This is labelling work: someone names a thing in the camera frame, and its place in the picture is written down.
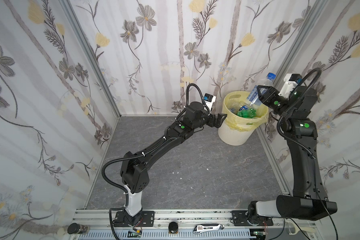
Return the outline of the soda water clear bottle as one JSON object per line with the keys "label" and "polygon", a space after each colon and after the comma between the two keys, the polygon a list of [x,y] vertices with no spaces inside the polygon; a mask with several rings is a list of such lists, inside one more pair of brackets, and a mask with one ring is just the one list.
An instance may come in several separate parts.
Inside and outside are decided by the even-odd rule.
{"label": "soda water clear bottle", "polygon": [[272,86],[275,79],[275,74],[268,73],[265,79],[258,80],[257,84],[254,86],[246,99],[246,105],[250,108],[258,109],[259,106],[262,105],[260,94],[264,94],[267,91],[267,88],[262,87],[258,90],[258,86]]}

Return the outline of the cream plastic peeler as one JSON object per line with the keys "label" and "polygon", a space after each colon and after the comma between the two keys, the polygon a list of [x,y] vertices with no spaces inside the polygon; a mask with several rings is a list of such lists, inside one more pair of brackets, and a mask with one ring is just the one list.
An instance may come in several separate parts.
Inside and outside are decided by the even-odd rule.
{"label": "cream plastic peeler", "polygon": [[299,232],[302,232],[302,233],[315,233],[316,230],[314,228],[310,228],[310,227],[302,227],[302,228],[299,228],[297,225],[294,225],[294,231],[292,232],[291,231],[291,228],[289,228],[289,235],[296,235],[297,233]]}

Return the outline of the blue label bottle blue cap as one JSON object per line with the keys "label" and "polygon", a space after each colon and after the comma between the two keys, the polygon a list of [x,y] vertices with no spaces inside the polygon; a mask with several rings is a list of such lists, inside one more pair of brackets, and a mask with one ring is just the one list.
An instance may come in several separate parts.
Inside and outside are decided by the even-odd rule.
{"label": "blue label bottle blue cap", "polygon": [[248,110],[248,109],[249,109],[249,107],[247,105],[244,105],[239,109],[239,111]]}

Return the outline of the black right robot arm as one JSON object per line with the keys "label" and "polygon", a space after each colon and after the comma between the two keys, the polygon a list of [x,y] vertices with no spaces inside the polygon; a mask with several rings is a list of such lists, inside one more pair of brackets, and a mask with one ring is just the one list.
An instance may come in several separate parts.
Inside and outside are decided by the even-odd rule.
{"label": "black right robot arm", "polygon": [[318,163],[316,124],[309,119],[318,100],[314,89],[299,86],[289,99],[271,86],[258,86],[259,100],[280,118],[278,133],[287,141],[293,165],[294,186],[290,196],[279,195],[273,201],[252,201],[247,221],[258,224],[265,218],[292,218],[317,221],[338,211],[324,188]]}

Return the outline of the black round knob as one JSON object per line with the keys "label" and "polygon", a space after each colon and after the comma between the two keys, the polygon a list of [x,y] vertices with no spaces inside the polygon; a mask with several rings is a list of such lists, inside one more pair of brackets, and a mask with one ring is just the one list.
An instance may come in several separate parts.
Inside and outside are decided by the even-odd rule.
{"label": "black round knob", "polygon": [[179,232],[179,225],[177,222],[170,222],[168,225],[168,230],[170,234],[177,234]]}

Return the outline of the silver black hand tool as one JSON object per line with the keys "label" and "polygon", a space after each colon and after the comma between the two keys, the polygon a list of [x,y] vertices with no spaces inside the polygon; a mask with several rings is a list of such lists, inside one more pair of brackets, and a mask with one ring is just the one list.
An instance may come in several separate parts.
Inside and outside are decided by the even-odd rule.
{"label": "silver black hand tool", "polygon": [[207,232],[216,232],[219,230],[224,230],[225,226],[222,224],[200,224],[196,225],[193,233],[196,235],[200,235]]}

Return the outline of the white ribbed trash bin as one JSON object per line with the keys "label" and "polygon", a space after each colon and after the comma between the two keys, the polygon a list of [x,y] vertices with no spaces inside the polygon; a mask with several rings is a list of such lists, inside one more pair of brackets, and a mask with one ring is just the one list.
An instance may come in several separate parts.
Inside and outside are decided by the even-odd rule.
{"label": "white ribbed trash bin", "polygon": [[248,140],[248,138],[252,135],[252,133],[255,130],[249,132],[239,132],[237,130],[230,129],[227,126],[227,124],[223,122],[222,126],[218,129],[218,135],[224,143],[231,146],[240,146],[243,145]]}

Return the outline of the yellow plastic bin liner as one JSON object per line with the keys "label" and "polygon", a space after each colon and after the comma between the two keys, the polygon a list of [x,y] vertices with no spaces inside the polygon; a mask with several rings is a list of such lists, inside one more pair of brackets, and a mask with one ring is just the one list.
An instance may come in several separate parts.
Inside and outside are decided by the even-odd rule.
{"label": "yellow plastic bin liner", "polygon": [[239,132],[249,132],[255,130],[260,125],[268,121],[269,109],[264,104],[261,104],[256,110],[255,118],[242,118],[232,113],[230,109],[244,103],[247,99],[249,92],[235,91],[227,94],[223,100],[222,113],[227,114],[224,123],[232,130]]}

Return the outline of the black jar on rail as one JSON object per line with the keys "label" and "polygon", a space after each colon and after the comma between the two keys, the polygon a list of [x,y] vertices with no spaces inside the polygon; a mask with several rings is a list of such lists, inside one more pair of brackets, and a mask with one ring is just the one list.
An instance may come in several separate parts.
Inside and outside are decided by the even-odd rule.
{"label": "black jar on rail", "polygon": [[67,233],[69,235],[77,234],[82,235],[86,234],[89,231],[89,227],[87,225],[82,225],[78,223],[72,223],[68,226]]}

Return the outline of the green bottle yellow cap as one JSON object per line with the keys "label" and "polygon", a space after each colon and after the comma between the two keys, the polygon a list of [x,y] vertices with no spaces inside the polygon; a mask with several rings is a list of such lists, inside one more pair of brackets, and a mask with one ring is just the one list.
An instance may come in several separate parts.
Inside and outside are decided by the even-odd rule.
{"label": "green bottle yellow cap", "polygon": [[234,115],[237,115],[238,111],[240,110],[241,106],[237,103],[230,104],[228,106],[228,110],[233,113]]}
{"label": "green bottle yellow cap", "polygon": [[237,113],[238,117],[252,119],[257,116],[256,109],[240,109]]}

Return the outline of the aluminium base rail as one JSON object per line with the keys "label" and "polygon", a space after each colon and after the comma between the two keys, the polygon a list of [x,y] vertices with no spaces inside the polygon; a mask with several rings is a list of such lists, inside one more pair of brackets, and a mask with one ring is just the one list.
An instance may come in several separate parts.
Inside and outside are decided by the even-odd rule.
{"label": "aluminium base rail", "polygon": [[[135,227],[118,223],[111,226],[111,220],[122,218],[120,213],[113,212],[110,216],[107,210],[78,210],[73,222],[87,225],[89,231],[82,235],[68,235],[68,240],[115,240],[118,239],[116,231],[129,230],[141,235],[144,230],[168,230],[170,222],[177,222],[179,231],[181,229],[194,230],[200,224],[222,224],[227,229],[249,229],[255,239],[247,240],[321,240],[323,239],[317,225],[312,221],[304,220],[283,220],[273,218],[265,223],[252,226],[245,222],[244,210],[148,210],[142,222]],[[294,225],[299,228],[310,227],[316,230],[315,233],[302,233],[289,235],[289,228],[294,231]]]}

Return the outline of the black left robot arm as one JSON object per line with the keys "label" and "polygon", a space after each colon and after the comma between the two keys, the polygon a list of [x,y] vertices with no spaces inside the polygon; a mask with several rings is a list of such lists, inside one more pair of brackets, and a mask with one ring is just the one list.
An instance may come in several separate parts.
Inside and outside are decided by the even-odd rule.
{"label": "black left robot arm", "polygon": [[[211,128],[220,128],[227,114],[212,115],[205,110],[205,105],[192,102],[185,107],[175,121],[165,129],[164,135],[147,148],[132,154],[128,152],[123,158],[114,159],[105,163],[101,174],[110,185],[124,191],[125,204],[122,208],[111,209],[121,211],[123,219],[111,220],[111,226],[123,223],[136,226],[143,220],[142,192],[148,186],[150,179],[148,171],[166,153],[188,140],[196,129],[203,129],[205,125]],[[122,185],[113,182],[106,175],[106,169],[112,164],[121,162],[120,176]]]}

